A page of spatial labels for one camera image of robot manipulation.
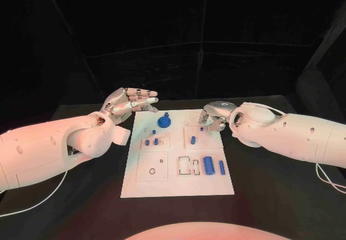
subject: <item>robotic hand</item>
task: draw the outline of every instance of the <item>robotic hand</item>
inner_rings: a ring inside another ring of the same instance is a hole
[[[86,116],[49,121],[0,135],[0,191],[52,178],[99,157],[111,143],[125,145],[130,130],[117,126],[135,111],[157,112],[157,92],[119,88],[101,110]]]
[[[222,131],[229,124],[232,136],[249,147],[264,147],[295,160],[346,168],[346,125],[313,116],[285,114],[258,103],[238,107],[225,101],[205,105],[199,124]]]

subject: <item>white cable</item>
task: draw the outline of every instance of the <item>white cable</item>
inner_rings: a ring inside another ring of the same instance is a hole
[[[49,194],[49,196],[47,196],[36,205],[33,205],[32,207],[29,207],[29,208],[24,209],[24,210],[14,211],[14,212],[11,212],[11,213],[7,213],[7,214],[0,215],[0,218],[1,218],[1,217],[6,217],[6,216],[10,216],[10,215],[13,215],[13,214],[23,213],[23,212],[32,210],[34,207],[37,207],[37,206],[50,198],[50,196],[55,194],[57,188],[60,187],[60,185],[62,185],[62,183],[63,183],[63,179],[65,179],[65,177],[66,177],[66,174],[68,174],[68,171],[66,171],[65,174],[63,174],[63,177],[62,177],[62,180],[59,181],[57,187],[55,188],[55,190],[52,191],[52,193]]]
[[[327,181],[320,177],[318,169],[320,169],[320,171],[321,171],[321,173],[323,173]],[[330,185],[333,186],[333,188],[334,188],[339,192],[341,192],[343,194],[346,194],[346,191],[341,191],[341,190],[339,189],[339,188],[344,188],[344,189],[346,189],[346,186],[339,185],[339,184],[336,184],[336,183],[333,183],[333,182],[330,181],[330,178],[329,178],[329,176],[327,176],[327,174],[326,174],[326,172],[324,172],[324,170],[323,170],[323,168],[321,168],[321,166],[320,166],[318,163],[316,163],[316,174],[317,174],[318,179],[320,179],[324,183],[330,184]]]
[[[271,106],[267,106],[267,105],[259,104],[259,103],[243,102],[243,104],[241,106],[258,106],[258,107],[262,107],[262,108],[267,108],[267,109],[271,109],[271,110],[277,111],[281,115],[285,115],[285,113],[282,111],[280,111],[275,108],[272,108]]]

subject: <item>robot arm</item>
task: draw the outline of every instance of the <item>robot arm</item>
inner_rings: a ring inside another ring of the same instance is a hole
[[[20,127],[0,135],[0,191],[52,178],[99,157],[111,143],[125,145],[130,130],[117,126],[134,111],[157,112],[157,92],[119,88],[86,116]]]
[[[264,147],[295,160],[346,168],[346,125],[321,118],[284,114],[274,108],[245,102],[239,107],[215,101],[205,107],[199,124],[209,116],[209,131],[222,131],[226,123],[232,136],[249,147]]]

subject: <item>white board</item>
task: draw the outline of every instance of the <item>white board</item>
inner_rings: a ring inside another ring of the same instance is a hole
[[[171,123],[160,128],[157,120],[166,112]],[[200,130],[212,122],[209,119],[199,125],[200,112],[187,109],[135,113],[121,198],[235,194],[220,133]],[[206,175],[203,157],[212,158],[213,175]]]

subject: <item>black table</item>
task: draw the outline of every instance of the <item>black table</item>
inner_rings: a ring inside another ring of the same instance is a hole
[[[280,95],[222,99],[254,102],[294,113]],[[161,101],[160,110],[200,109],[215,99]],[[62,105],[53,120],[86,115],[101,104]],[[134,114],[121,124],[132,129]],[[220,132],[235,195],[119,198],[127,146],[111,145],[99,158],[66,174],[50,199],[34,209],[0,218],[1,239],[124,239],[154,227],[181,222],[222,222],[254,227],[294,240],[346,239],[346,195],[323,183],[313,163],[292,160],[262,147],[245,146],[226,128]],[[336,183],[346,180],[324,166]],[[36,204],[62,175],[7,191],[0,214]]]

